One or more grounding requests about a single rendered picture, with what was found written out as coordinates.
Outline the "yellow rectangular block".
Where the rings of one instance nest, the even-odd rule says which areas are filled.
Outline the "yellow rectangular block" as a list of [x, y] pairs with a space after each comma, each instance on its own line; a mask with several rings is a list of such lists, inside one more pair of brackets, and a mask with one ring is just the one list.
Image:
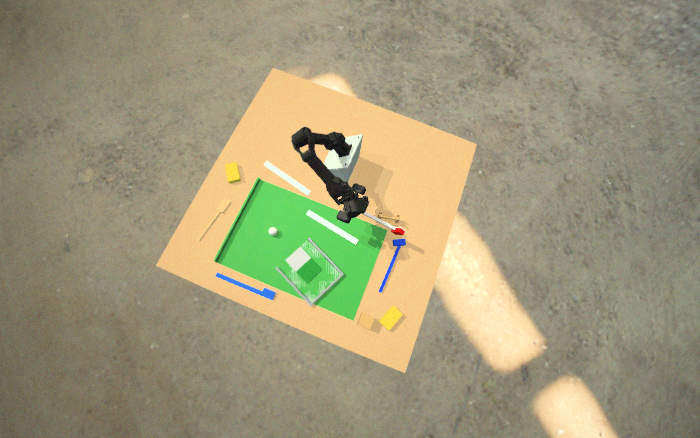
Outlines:
[[241, 181], [236, 162], [225, 165], [229, 183]]
[[379, 322], [388, 331], [390, 331], [402, 315], [403, 313], [401, 313], [394, 305], [392, 305], [392, 307], [386, 312], [386, 314], [380, 319]]

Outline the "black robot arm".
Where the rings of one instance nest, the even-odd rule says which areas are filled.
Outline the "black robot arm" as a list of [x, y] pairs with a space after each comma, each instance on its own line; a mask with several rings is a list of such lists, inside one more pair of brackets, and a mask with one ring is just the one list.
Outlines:
[[[369, 201], [367, 196], [360, 199], [356, 197], [349, 186], [348, 181], [344, 182], [341, 178], [334, 176], [325, 164], [319, 159], [315, 152], [315, 144], [324, 145], [326, 150], [335, 150], [343, 157], [349, 155], [352, 144], [345, 141], [346, 137], [343, 133], [332, 132], [328, 135], [312, 133], [307, 127], [302, 127], [291, 136], [291, 144], [295, 151], [300, 154], [301, 159], [306, 162], [312, 170], [325, 183], [326, 190], [331, 198], [339, 205], [343, 204], [348, 218], [355, 218], [361, 213], [365, 213]], [[308, 149], [304, 152], [300, 151], [299, 147], [308, 144]], [[339, 200], [337, 198], [340, 198]], [[360, 213], [361, 212], [361, 213]]]

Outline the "green putting mat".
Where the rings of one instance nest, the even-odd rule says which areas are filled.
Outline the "green putting mat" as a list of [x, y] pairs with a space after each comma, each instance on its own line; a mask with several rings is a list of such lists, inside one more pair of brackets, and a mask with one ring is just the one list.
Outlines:
[[[359, 241], [356, 245], [348, 241], [307, 216], [308, 210]], [[344, 273], [313, 304], [354, 320], [388, 230], [356, 217], [347, 224], [337, 219], [338, 213], [336, 209], [261, 179], [217, 263], [303, 299], [275, 267], [280, 270], [281, 264], [280, 271], [286, 278], [288, 275], [287, 279], [293, 284], [293, 269], [285, 260], [306, 242], [305, 252], [322, 270], [308, 284], [298, 275], [294, 287], [306, 299], [308, 295], [308, 301], [309, 295], [315, 300], [326, 289], [325, 262], [327, 273], [328, 260], [319, 251], [314, 254], [310, 238]], [[271, 227], [277, 230], [274, 236], [268, 233]]]

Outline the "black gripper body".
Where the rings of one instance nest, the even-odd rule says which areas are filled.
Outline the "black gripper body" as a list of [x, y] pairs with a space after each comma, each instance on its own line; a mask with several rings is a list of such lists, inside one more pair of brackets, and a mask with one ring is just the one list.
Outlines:
[[[356, 199], [356, 197], [359, 197], [359, 195], [357, 195], [358, 193], [361, 194], [361, 195], [364, 195], [364, 193], [365, 193], [365, 191], [366, 191], [366, 188], [365, 188], [364, 186], [359, 185], [359, 184], [357, 184], [357, 183], [353, 184], [352, 189], [353, 189], [353, 191], [355, 192], [355, 193], [354, 193], [354, 194], [355, 194], [355, 199]], [[345, 211], [345, 212], [344, 212], [344, 211], [345, 211], [345, 208], [344, 208], [343, 211], [340, 210], [336, 217], [337, 217], [338, 220], [340, 220], [340, 221], [345, 222], [345, 223], [348, 224], [352, 218], [348, 218], [348, 217], [347, 217], [347, 214], [346, 214], [346, 211]]]

